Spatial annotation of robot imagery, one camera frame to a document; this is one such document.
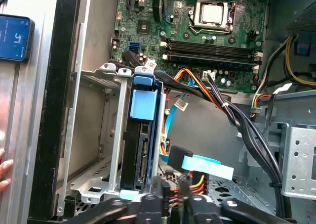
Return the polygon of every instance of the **motherboard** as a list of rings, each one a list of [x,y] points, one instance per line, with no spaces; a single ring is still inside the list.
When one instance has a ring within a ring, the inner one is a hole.
[[[219,89],[255,92],[267,0],[118,0],[112,58],[131,50],[175,76],[181,67]],[[181,82],[187,83],[189,76]]]

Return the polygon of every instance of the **ventilation holes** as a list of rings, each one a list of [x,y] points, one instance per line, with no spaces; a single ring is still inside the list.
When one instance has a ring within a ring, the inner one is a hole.
[[[286,29],[298,32],[316,33],[316,3],[306,9]]]

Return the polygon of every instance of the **green circuit board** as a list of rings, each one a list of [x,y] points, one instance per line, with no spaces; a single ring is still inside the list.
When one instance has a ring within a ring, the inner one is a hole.
[[[165,37],[181,41],[192,42],[198,44],[214,44],[220,46],[229,46],[237,48],[247,48],[261,51],[264,35],[264,21],[267,0],[213,0],[222,2],[235,2],[235,23],[234,29],[229,34],[221,34],[217,32],[200,32],[195,34],[189,28],[189,11],[195,6],[197,0],[164,0],[164,16],[163,21],[155,22],[153,17],[152,0],[146,0],[145,7],[139,7],[133,2],[130,13],[128,12],[127,0],[118,0],[118,9],[115,30],[119,31],[120,43],[116,50],[112,50],[112,57],[121,59],[121,54],[128,50],[130,42],[141,44],[140,53],[147,58],[155,59],[158,67],[171,76],[174,76],[180,67],[187,67],[198,71],[216,70],[216,84],[220,89],[230,90],[232,92],[254,92],[254,73],[252,70],[227,69],[217,67],[203,67],[199,65],[180,65],[169,63],[162,59],[159,53],[159,45],[161,40],[161,32],[165,32]],[[170,22],[170,15],[173,15],[173,21]],[[146,31],[141,32],[141,25],[146,24]],[[248,40],[249,32],[256,32],[253,40]],[[189,34],[189,38],[184,37],[184,33]],[[205,37],[216,36],[216,40],[206,42]],[[223,84],[225,81],[231,81],[231,85],[227,87]],[[188,76],[182,78],[182,82],[186,83]]]

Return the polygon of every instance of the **blue sata port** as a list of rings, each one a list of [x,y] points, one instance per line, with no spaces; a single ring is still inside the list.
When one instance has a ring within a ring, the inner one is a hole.
[[[137,42],[129,42],[129,50],[131,50],[132,52],[139,52],[140,50],[140,43]]]

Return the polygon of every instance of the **hand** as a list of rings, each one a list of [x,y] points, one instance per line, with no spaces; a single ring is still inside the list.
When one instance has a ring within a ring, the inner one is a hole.
[[[0,160],[3,154],[4,154],[4,150],[0,149]],[[5,175],[5,173],[7,173],[7,171],[11,168],[12,165],[13,165],[13,160],[5,161],[0,165],[0,178],[2,178]],[[4,181],[1,181],[0,192],[2,192],[10,183],[11,183],[11,179],[6,179]]]

